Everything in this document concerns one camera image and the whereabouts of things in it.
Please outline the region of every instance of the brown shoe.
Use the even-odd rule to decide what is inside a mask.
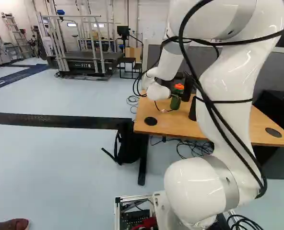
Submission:
[[[28,225],[27,219],[10,219],[0,222],[0,230],[28,230]]]

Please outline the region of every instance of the wooden desk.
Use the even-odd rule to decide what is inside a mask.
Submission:
[[[170,109],[170,99],[158,101],[157,105],[159,109]],[[179,110],[162,113],[156,109],[153,101],[141,97],[134,123],[134,132],[207,140],[197,122],[188,118],[190,106],[191,101],[181,102]],[[144,119],[149,116],[157,119],[157,125],[148,126],[145,124]],[[267,127],[279,131],[282,137],[276,138],[268,134],[265,130]],[[254,106],[251,111],[250,137],[252,145],[284,147],[284,130]]]

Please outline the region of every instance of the ladder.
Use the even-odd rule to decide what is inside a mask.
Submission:
[[[31,47],[25,37],[24,31],[18,29],[15,18],[11,13],[1,12],[1,17],[9,29],[10,36],[16,42],[24,59],[32,57]]]

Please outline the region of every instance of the gray partition wall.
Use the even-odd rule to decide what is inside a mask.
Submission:
[[[147,68],[158,59],[159,52],[159,45],[149,45]],[[211,47],[191,46],[188,55],[199,76],[216,60],[215,50]],[[179,68],[179,71],[184,70],[189,70],[185,62]],[[255,85],[255,100],[263,90],[284,91],[284,53],[272,52],[269,55]]]

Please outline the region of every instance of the floor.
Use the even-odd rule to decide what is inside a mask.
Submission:
[[[30,58],[17,64],[44,63]],[[0,77],[21,71],[0,68]],[[0,112],[129,117],[132,80],[64,80],[49,69],[0,89]],[[114,130],[0,125],[0,221],[27,218],[31,230],[114,228],[114,198],[162,190],[167,167],[179,160],[173,142],[149,146],[145,186],[137,185],[138,162],[118,166]],[[236,210],[265,230],[284,228],[284,181],[269,180],[265,197]]]

